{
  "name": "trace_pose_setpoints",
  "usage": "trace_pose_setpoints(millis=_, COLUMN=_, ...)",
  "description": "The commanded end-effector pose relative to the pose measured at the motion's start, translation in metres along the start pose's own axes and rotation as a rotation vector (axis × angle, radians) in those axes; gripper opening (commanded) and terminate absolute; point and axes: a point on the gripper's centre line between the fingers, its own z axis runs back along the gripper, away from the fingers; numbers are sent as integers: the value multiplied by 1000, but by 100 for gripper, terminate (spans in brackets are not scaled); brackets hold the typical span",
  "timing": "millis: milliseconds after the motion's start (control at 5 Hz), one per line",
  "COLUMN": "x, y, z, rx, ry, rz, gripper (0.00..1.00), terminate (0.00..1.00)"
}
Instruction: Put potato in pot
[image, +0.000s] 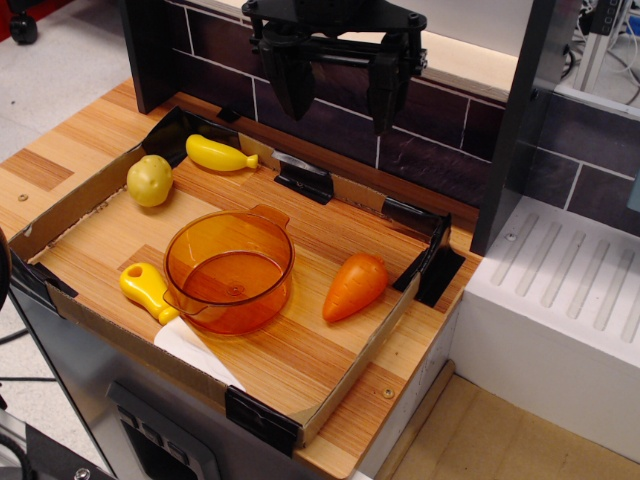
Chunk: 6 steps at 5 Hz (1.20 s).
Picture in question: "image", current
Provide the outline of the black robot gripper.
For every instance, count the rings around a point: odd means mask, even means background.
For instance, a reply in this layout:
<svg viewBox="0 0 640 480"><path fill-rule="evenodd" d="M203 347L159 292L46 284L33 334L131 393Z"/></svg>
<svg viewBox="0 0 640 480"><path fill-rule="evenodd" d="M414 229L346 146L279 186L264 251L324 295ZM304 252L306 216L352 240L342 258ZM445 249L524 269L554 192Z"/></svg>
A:
<svg viewBox="0 0 640 480"><path fill-rule="evenodd" d="M284 111L298 121L314 100L310 61L368 65L374 132L389 131L404 105L409 75L426 67L423 14L389 1L247 1L264 72Z"/></svg>

